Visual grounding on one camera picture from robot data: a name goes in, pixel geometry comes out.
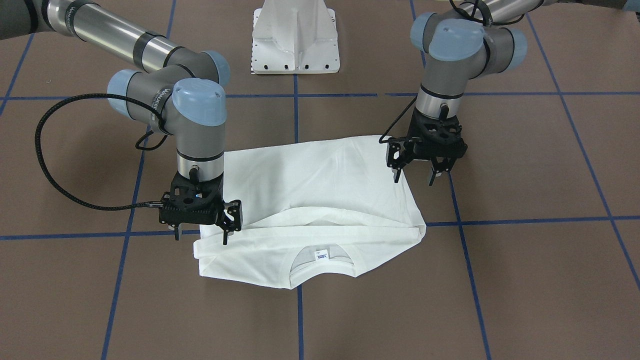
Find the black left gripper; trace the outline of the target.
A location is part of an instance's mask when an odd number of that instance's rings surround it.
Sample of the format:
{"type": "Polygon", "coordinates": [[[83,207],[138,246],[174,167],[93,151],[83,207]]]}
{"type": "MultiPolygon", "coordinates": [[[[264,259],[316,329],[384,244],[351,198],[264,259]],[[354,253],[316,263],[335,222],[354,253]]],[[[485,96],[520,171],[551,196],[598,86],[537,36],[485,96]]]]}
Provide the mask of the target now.
{"type": "Polygon", "coordinates": [[[453,159],[462,158],[467,152],[461,134],[458,117],[450,116],[448,107],[439,108],[435,117],[427,116],[415,107],[407,137],[386,140],[386,164],[393,171],[393,182],[399,182],[403,168],[413,160],[429,160],[428,185],[432,186],[436,178],[450,173],[453,159]]]}

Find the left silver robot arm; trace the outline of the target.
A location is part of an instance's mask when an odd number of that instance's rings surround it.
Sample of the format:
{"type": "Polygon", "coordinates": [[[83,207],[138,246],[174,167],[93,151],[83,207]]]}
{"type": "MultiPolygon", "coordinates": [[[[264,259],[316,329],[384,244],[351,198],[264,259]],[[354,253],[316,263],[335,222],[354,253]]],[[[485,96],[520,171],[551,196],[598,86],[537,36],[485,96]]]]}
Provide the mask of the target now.
{"type": "Polygon", "coordinates": [[[546,0],[450,1],[451,10],[423,13],[414,19],[410,41],[425,54],[419,91],[407,105],[412,116],[406,136],[387,137],[386,163],[394,182],[414,160],[430,162],[430,179],[448,173],[467,151],[457,114],[471,79],[516,68],[528,52],[518,29],[526,13],[546,0]]]}

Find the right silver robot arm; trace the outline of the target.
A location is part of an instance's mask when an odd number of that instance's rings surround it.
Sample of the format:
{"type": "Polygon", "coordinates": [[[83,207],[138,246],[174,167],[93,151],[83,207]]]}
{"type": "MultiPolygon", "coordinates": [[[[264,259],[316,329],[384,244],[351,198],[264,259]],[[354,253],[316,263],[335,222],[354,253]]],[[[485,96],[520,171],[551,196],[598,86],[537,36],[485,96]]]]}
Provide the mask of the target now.
{"type": "Polygon", "coordinates": [[[183,224],[215,225],[226,245],[243,222],[242,202],[223,198],[227,60],[215,51],[195,52],[180,46],[91,0],[1,2],[2,40],[40,32],[80,39],[135,66],[115,73],[107,93],[71,96],[41,117],[35,151],[48,182],[66,198],[95,210],[157,208],[158,221],[172,228],[177,240],[183,224]],[[64,105],[89,99],[107,99],[115,111],[148,125],[147,135],[175,138],[177,171],[160,201],[98,206],[73,196],[54,180],[42,154],[44,125],[64,105]]]}

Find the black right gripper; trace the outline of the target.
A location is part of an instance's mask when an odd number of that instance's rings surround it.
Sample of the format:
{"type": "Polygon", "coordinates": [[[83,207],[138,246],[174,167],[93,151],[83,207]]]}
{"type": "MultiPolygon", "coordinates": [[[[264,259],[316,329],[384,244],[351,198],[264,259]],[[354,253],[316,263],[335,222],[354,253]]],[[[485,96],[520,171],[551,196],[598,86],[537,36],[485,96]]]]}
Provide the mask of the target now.
{"type": "Polygon", "coordinates": [[[229,237],[242,230],[242,201],[235,199],[223,202],[224,174],[194,185],[189,178],[175,173],[170,191],[161,198],[158,221],[170,226],[174,240],[183,236],[183,224],[216,225],[222,230],[222,244],[228,244],[229,237]]]}

